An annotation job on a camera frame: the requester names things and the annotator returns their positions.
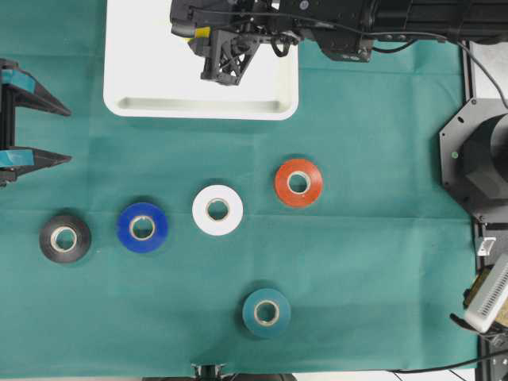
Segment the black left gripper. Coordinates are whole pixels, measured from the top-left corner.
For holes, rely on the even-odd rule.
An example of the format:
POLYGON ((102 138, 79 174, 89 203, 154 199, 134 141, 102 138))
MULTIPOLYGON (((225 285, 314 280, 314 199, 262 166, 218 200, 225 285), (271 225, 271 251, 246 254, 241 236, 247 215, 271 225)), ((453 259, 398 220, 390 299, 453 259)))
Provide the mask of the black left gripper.
POLYGON ((1 59, 1 168, 54 167, 72 157, 37 148, 14 147, 15 108, 25 107, 70 116, 71 111, 18 63, 1 59))

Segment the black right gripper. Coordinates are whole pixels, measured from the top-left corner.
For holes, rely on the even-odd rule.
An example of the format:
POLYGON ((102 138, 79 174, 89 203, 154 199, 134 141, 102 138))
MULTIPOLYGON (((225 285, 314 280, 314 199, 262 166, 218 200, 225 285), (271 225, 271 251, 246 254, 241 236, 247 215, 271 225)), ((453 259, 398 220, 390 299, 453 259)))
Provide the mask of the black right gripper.
POLYGON ((187 42, 204 59, 201 79, 237 86, 262 44, 283 58, 302 40, 278 12, 273 1, 173 1, 171 33, 184 38, 191 29, 209 26, 209 38, 187 42))

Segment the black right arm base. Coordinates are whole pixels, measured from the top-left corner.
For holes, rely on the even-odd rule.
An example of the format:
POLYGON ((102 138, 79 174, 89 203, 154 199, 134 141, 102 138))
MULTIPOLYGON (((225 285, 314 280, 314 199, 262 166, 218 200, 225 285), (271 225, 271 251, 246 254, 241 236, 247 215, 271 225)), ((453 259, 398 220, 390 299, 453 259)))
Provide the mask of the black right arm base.
POLYGON ((507 109, 473 98, 439 132, 441 182, 477 222, 507 223, 507 109))

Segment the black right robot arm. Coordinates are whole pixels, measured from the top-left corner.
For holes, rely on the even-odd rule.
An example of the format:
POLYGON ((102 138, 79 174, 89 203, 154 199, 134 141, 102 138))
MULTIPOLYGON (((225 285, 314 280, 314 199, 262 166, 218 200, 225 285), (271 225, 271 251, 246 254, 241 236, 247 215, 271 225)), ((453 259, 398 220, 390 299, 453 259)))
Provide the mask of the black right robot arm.
POLYGON ((375 41, 507 40, 505 1, 173 1, 171 31, 204 59, 203 80, 236 86, 259 46, 279 58, 305 39, 334 61, 368 62, 375 41))

